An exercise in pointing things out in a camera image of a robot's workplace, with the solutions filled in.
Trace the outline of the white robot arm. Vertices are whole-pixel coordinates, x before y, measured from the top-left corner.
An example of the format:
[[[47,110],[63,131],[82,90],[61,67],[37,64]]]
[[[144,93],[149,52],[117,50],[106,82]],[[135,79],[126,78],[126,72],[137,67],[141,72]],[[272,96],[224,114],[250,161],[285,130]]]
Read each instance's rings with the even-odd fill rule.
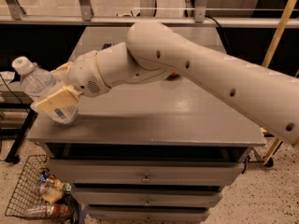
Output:
[[[35,102],[49,113],[122,84],[177,73],[280,140],[299,142],[299,80],[193,43],[159,22],[137,22],[126,40],[92,50],[51,71],[58,84]]]

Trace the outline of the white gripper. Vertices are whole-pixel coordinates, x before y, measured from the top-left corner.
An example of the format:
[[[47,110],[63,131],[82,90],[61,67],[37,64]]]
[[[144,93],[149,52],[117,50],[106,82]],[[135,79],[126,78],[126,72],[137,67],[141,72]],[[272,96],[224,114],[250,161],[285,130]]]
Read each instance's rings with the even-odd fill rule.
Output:
[[[81,93],[87,97],[96,97],[110,91],[110,87],[102,78],[97,61],[97,52],[92,50],[80,55],[73,62],[67,62],[51,73],[60,82],[71,82],[72,85],[54,85],[38,93],[35,101],[37,113],[49,113],[76,105]]]

